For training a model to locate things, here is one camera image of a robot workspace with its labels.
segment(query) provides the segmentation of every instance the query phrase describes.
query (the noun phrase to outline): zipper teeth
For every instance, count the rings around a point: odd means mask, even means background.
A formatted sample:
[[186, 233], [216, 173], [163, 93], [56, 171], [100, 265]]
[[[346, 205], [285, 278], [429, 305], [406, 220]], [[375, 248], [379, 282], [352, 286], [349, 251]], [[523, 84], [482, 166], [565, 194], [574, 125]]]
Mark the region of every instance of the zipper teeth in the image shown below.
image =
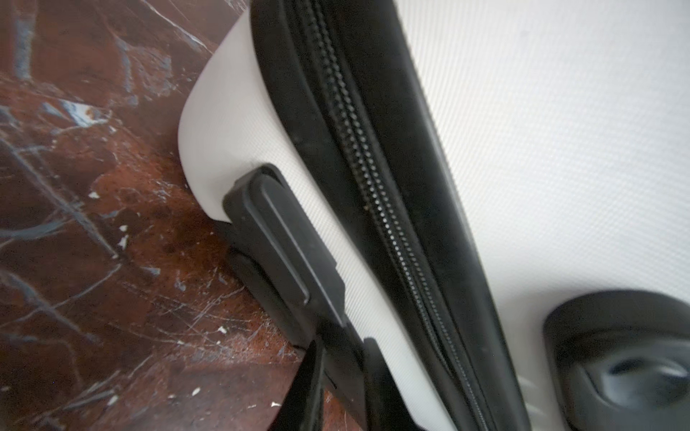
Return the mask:
[[[360, 179], [358, 181], [358, 185], [360, 190], [363, 192], [364, 200], [366, 204], [369, 206], [369, 211], [373, 215], [377, 227], [383, 234], [382, 236], [384, 236], [385, 238], [384, 243], [386, 245], [386, 248], [388, 249], [388, 252], [393, 255], [394, 259], [397, 259], [400, 265], [400, 270], [405, 276], [407, 286], [412, 292], [417, 309], [420, 312], [420, 315], [422, 316], [424, 327], [426, 331], [432, 336], [431, 342], [433, 344], [433, 347], [437, 351], [437, 354], [439, 354], [441, 360], [444, 362], [444, 365], [447, 367], [447, 364], [445, 364], [444, 355], [441, 354], [437, 340], [437, 335], [436, 332], [433, 330], [431, 319], [428, 315], [428, 310], [424, 306], [424, 302], [420, 297], [419, 289], [416, 286], [414, 279], [412, 278], [410, 264], [408, 263], [408, 261], [412, 263], [412, 266], [414, 266], [416, 275], [420, 280], [422, 287], [424, 288], [426, 300], [431, 306], [433, 314], [436, 317], [439, 327], [443, 333], [444, 340], [447, 342], [449, 348], [451, 349], [453, 359], [455, 359], [455, 365], [460, 371], [462, 382], [464, 383], [464, 387], [467, 389], [468, 398], [471, 400], [471, 403], [474, 407], [473, 410], [476, 412], [481, 422], [482, 429], [484, 431], [489, 431], [486, 419], [484, 418], [482, 409], [480, 408], [479, 402], [477, 401], [477, 397], [469, 382], [467, 373], [464, 369], [464, 366], [462, 365], [462, 362], [460, 361], [460, 358], [457, 355], [455, 344], [450, 338], [448, 330], [446, 329], [446, 326], [444, 325], [443, 320], [439, 315], [438, 309], [436, 308], [436, 304], [432, 298], [431, 289], [429, 288], [428, 283], [426, 282], [424, 272], [422, 271], [422, 268], [420, 267], [414, 252], [409, 246], [409, 242], [407, 240], [405, 232], [400, 226], [400, 223], [398, 222], [397, 217], [395, 215], [395, 211], [391, 203], [389, 202], [388, 197], [386, 196], [386, 187], [379, 178], [376, 164], [374, 162], [374, 159], [372, 158], [371, 152], [369, 151], [366, 135], [362, 130], [361, 124], [359, 122], [359, 117], [357, 115], [357, 111], [354, 105], [352, 104], [347, 90], [347, 86], [343, 80], [342, 73], [340, 72], [339, 61], [335, 55], [333, 44], [331, 43], [331, 38], [329, 35], [328, 27], [326, 25], [324, 14], [321, 10], [321, 6], [318, 1], [314, 1], [313, 5], [310, 0], [304, 0], [303, 3], [306, 6], [306, 13], [310, 21], [308, 27], [310, 28], [312, 35], [317, 40], [317, 45], [319, 47], [322, 60], [321, 66], [323, 67], [323, 71], [326, 73], [328, 77], [328, 89], [332, 93], [331, 96], [335, 100], [335, 103], [329, 103], [329, 105], [331, 105], [331, 108], [336, 108], [334, 110], [338, 111], [337, 113], [339, 114], [339, 120], [336, 119], [337, 115], [335, 112], [331, 112], [331, 116], [335, 120], [334, 122], [341, 138], [341, 145], [345, 150], [348, 162], [351, 165], [351, 169], [355, 173], [355, 177]], [[393, 229], [391, 229], [391, 223], [389, 222], [386, 213], [388, 213], [390, 220], [393, 222]], [[399, 247], [398, 243], [401, 243], [404, 247], [406, 256], [400, 250], [401, 248]]]

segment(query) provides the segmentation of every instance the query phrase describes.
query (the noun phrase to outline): black trim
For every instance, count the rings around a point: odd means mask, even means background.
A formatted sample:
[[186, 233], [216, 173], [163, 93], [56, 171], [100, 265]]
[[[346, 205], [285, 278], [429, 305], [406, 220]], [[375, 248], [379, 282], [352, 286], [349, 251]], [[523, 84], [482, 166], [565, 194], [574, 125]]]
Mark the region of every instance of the black trim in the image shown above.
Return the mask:
[[[391, 244], [373, 214], [372, 196], [358, 190], [363, 178], [353, 174], [354, 150], [340, 148], [342, 128], [328, 79], [319, 74], [315, 41], [308, 34], [313, 21], [305, 21], [304, 5], [324, 11], [321, 18], [327, 23], [320, 25], [335, 30], [331, 42], [342, 84], [371, 143], [404, 238], [429, 284], [422, 309], [419, 299], [415, 302], [414, 283], [403, 280], [404, 267], [382, 259], [391, 256]], [[251, 20], [259, 66], [283, 126], [404, 317], [456, 426], [463, 431], [528, 430], [493, 301], [393, 3], [256, 0]], [[431, 309], [430, 329], [425, 313]]]

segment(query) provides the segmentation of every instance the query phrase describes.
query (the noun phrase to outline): suitcase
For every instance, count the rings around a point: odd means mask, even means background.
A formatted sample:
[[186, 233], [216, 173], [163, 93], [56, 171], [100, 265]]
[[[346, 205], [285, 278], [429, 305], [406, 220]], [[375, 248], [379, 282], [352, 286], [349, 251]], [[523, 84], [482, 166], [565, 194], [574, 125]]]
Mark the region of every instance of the suitcase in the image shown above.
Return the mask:
[[[565, 430], [547, 315], [690, 300], [689, 43], [683, 0], [255, 0], [180, 159], [294, 344], [376, 340], [429, 431]], [[353, 349], [326, 374], [366, 426]]]

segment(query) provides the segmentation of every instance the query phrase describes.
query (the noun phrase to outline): white textured surface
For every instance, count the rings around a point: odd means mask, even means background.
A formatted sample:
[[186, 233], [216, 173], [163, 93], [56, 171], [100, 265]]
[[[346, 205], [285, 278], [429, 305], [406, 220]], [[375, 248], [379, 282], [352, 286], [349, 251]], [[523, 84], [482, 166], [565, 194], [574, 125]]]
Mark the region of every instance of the white textured surface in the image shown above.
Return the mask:
[[221, 200], [240, 176], [266, 162], [282, 171], [338, 262], [347, 315], [360, 336], [376, 338], [411, 414], [430, 431], [454, 430], [390, 303], [280, 125], [259, 72], [247, 13], [219, 46], [187, 100], [179, 151], [192, 192], [216, 220], [228, 220]]
[[690, 2], [396, 2], [533, 427], [563, 430], [548, 312], [690, 301]]

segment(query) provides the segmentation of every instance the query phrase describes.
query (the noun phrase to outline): floor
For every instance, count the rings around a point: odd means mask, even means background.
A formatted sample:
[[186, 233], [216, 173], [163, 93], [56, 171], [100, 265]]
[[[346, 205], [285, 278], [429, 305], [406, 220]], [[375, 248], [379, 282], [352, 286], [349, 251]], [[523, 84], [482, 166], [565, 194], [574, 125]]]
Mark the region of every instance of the floor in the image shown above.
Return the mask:
[[[299, 356], [177, 155], [246, 6], [0, 1], [0, 428], [263, 431], [278, 411]], [[359, 429], [329, 394], [325, 417]]]

